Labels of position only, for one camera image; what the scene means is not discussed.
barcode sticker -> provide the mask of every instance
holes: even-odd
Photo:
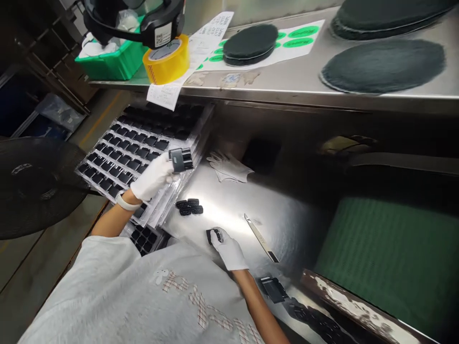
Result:
[[[172,23],[163,25],[154,30],[154,46],[156,48],[169,43],[171,40]]]

paper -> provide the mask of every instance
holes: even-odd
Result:
[[[224,40],[219,44],[219,48],[209,55],[208,59],[202,64],[202,67],[199,68],[199,71],[251,70],[307,55],[310,53],[324,22],[325,20],[315,21],[293,28],[279,30],[276,47],[273,53],[265,60],[250,66],[233,67],[227,65],[223,61],[223,46],[226,42],[226,40]]]
[[[150,85],[147,94],[149,102],[175,110],[177,99],[185,81],[204,62],[205,58],[217,49],[234,12],[222,12],[193,34],[188,42],[190,67],[181,78],[166,85]]]

wristwatch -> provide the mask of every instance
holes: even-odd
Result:
[[[139,209],[141,207],[142,203],[140,203],[140,204],[129,204],[125,200],[123,200],[123,198],[122,198],[122,194],[123,193],[124,193],[124,190],[121,190],[120,192],[118,192],[118,194],[115,197],[116,203],[118,203],[121,208],[123,208],[124,210],[127,210],[127,211],[135,211],[135,210],[137,210],[137,209]]]

green plastic bin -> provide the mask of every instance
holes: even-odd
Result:
[[[86,74],[92,80],[129,80],[142,65],[142,58],[148,47],[141,42],[125,41],[114,53],[77,57]]]

yellow tape roll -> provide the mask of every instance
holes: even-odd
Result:
[[[181,34],[159,49],[149,49],[143,56],[143,65],[150,82],[164,85],[177,80],[190,67],[188,36]]]

